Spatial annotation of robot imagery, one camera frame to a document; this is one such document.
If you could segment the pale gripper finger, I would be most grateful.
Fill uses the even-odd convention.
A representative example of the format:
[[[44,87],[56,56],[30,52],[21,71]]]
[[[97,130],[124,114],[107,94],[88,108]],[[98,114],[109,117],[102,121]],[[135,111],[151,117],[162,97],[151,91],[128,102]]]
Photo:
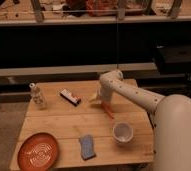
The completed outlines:
[[[98,101],[100,99],[100,95],[98,92],[95,92],[92,94],[92,96],[90,97],[89,101],[90,102],[94,102],[94,101]]]

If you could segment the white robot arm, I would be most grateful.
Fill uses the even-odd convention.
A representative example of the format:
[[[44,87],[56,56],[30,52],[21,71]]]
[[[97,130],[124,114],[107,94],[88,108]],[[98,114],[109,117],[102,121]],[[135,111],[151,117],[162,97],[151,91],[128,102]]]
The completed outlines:
[[[191,98],[133,86],[120,70],[101,74],[99,82],[92,100],[109,105],[116,92],[154,116],[153,171],[191,171]]]

